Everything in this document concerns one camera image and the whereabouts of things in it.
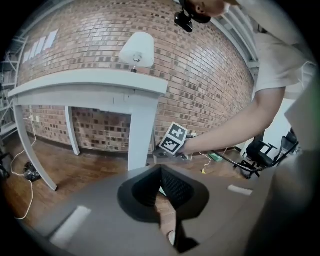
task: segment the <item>white cable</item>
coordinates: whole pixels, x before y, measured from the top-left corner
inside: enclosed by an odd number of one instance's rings
[[[33,123],[33,120],[31,119],[31,116],[28,117],[28,118],[24,118],[23,120],[27,120],[27,119],[30,119],[31,126],[32,126],[32,130],[33,130],[33,135],[34,135],[34,142],[31,144],[31,147],[32,147],[32,146],[36,143],[36,141],[37,141],[36,131],[35,131],[34,123]],[[26,150],[20,152],[19,154],[17,154],[17,155],[13,158],[13,160],[12,160],[12,162],[11,162],[11,165],[10,165],[10,167],[11,167],[11,173],[12,173],[12,174],[17,175],[17,176],[25,176],[25,175],[23,175],[23,174],[18,174],[18,173],[16,173],[16,172],[14,172],[13,169],[12,169],[12,164],[13,164],[13,162],[16,160],[17,156],[20,156],[20,155],[23,154],[25,151],[26,151]],[[28,180],[28,182],[30,182],[30,184],[31,184],[31,201],[30,201],[30,204],[29,204],[28,209],[26,210],[25,215],[24,215],[22,218],[16,218],[16,217],[14,217],[14,218],[17,219],[17,220],[23,220],[23,219],[25,219],[25,218],[27,217],[27,215],[28,215],[28,213],[29,213],[29,210],[30,210],[30,208],[31,208],[32,202],[33,202],[33,200],[34,200],[34,187],[33,187],[33,185],[32,185],[31,180]]]
[[[205,154],[202,154],[201,152],[199,152],[199,154],[205,156],[206,158],[208,158],[208,159],[210,160],[210,162],[208,162],[207,164],[205,164],[205,165],[203,166],[203,169],[202,169],[202,170],[205,171],[206,166],[210,165],[212,159],[211,159],[210,157],[206,156]]]

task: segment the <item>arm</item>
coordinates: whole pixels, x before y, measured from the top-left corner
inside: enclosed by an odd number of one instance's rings
[[[258,91],[247,108],[219,128],[188,140],[180,152],[190,154],[225,149],[255,137],[272,124],[285,90],[283,87]]]

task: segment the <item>green object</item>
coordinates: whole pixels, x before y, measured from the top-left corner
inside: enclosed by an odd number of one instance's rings
[[[208,156],[216,162],[222,161],[222,157],[218,156],[217,154],[208,154]]]

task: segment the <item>person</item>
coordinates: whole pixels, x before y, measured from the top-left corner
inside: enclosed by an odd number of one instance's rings
[[[179,0],[199,23],[241,5],[259,25],[254,40],[259,73],[253,101],[220,127],[188,140],[179,153],[190,154],[233,147],[267,129],[282,104],[286,87],[300,83],[297,70],[310,57],[308,48],[289,17],[268,0]]]

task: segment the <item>metal rack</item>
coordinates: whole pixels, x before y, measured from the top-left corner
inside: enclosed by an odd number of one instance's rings
[[[28,37],[15,36],[11,45],[5,52],[0,62],[0,127],[1,139],[4,139],[17,131],[12,100],[8,93],[17,87],[18,74],[22,55],[27,44]]]

